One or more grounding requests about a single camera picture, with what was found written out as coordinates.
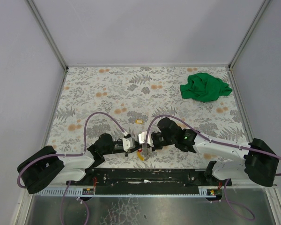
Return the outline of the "yellow key tag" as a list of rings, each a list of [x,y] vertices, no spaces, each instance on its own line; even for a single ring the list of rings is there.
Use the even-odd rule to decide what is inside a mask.
[[[136,120],[135,123],[136,123],[136,124],[143,124],[144,121],[143,121],[143,120]]]

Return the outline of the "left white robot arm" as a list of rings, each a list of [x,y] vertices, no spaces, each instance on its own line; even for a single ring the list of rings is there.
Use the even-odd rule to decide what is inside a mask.
[[[35,194],[49,185],[80,182],[89,170],[105,161],[105,155],[124,153],[128,156],[139,148],[140,144],[130,134],[115,141],[108,133],[100,135],[83,153],[58,153],[48,145],[17,167],[17,184],[29,194]]]

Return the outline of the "patterned bracelet keyring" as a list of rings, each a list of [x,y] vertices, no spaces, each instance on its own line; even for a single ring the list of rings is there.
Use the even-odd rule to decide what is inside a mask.
[[[143,144],[141,148],[142,148],[142,152],[140,152],[140,153],[143,155],[143,157],[145,158],[145,161],[146,161],[151,157],[152,150],[151,150],[150,146],[148,146],[147,144]]]

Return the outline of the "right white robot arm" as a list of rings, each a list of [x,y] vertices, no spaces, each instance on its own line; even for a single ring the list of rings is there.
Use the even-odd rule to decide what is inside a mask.
[[[183,152],[215,155],[226,159],[221,163],[208,163],[205,174],[218,180],[250,179],[254,183],[271,187],[274,183],[279,159],[261,139],[252,142],[232,142],[201,133],[193,128],[181,128],[165,117],[157,123],[158,132],[146,134],[145,140],[152,150],[174,145]]]

